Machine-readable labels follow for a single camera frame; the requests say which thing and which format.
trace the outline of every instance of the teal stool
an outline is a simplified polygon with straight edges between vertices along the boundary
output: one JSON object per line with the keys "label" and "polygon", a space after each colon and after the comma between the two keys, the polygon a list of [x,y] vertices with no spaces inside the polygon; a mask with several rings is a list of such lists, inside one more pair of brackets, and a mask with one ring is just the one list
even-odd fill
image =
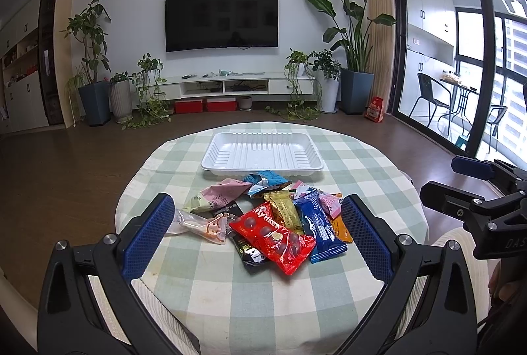
{"label": "teal stool", "polygon": [[465,135],[459,135],[458,140],[456,141],[456,147],[462,148],[463,146],[465,146],[466,148],[467,143],[468,137],[466,137]]}

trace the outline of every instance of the checkered tablecloth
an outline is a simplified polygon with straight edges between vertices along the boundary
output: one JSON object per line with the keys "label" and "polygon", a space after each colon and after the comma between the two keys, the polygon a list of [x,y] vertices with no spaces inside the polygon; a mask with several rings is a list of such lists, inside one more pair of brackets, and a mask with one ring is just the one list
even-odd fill
{"label": "checkered tablecloth", "polygon": [[[428,234],[417,191],[378,150],[342,134],[292,123],[241,123],[187,135],[159,147],[119,200],[120,232],[157,193],[182,207],[223,178],[201,169],[218,132],[303,132],[326,162],[305,182],[329,193],[357,193],[395,233],[419,243]],[[230,241],[215,245],[191,233],[166,236],[142,280],[200,341],[202,355],[330,354],[355,329],[382,288],[355,244],[335,259],[306,260],[286,276],[271,265],[250,275]]]}

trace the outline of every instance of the metal bolt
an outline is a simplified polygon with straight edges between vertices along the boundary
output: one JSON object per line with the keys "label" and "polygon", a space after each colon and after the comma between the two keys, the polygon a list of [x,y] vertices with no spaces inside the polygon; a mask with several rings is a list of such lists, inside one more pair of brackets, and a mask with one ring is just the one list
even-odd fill
{"label": "metal bolt", "polygon": [[109,233],[106,236],[104,236],[104,238],[102,238],[102,241],[106,245],[112,245],[115,243],[116,240],[117,240],[117,236],[115,236],[113,233]]}
{"label": "metal bolt", "polygon": [[452,251],[459,251],[459,248],[461,247],[459,246],[459,243],[457,241],[449,241],[449,248]]}
{"label": "metal bolt", "polygon": [[58,241],[58,242],[55,244],[55,249],[56,249],[57,251],[65,250],[67,247],[68,247],[68,241]]}
{"label": "metal bolt", "polygon": [[402,245],[410,245],[414,240],[409,235],[399,235],[399,242]]}

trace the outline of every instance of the red storage box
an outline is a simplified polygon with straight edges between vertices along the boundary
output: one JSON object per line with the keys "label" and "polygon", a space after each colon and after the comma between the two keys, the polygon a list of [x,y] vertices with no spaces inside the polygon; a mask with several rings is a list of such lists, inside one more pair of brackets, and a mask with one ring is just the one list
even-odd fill
{"label": "red storage box", "polygon": [[202,113],[203,100],[202,99],[182,99],[174,103],[174,111],[176,114],[183,113]]}
{"label": "red storage box", "polygon": [[236,111],[236,98],[207,98],[207,111]]}

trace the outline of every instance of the black flat-screen tv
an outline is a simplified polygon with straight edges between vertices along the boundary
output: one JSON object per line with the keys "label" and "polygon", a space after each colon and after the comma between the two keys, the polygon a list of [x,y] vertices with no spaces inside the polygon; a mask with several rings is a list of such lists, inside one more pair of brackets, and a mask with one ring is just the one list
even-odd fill
{"label": "black flat-screen tv", "polygon": [[278,0],[165,0],[167,52],[278,47]]}

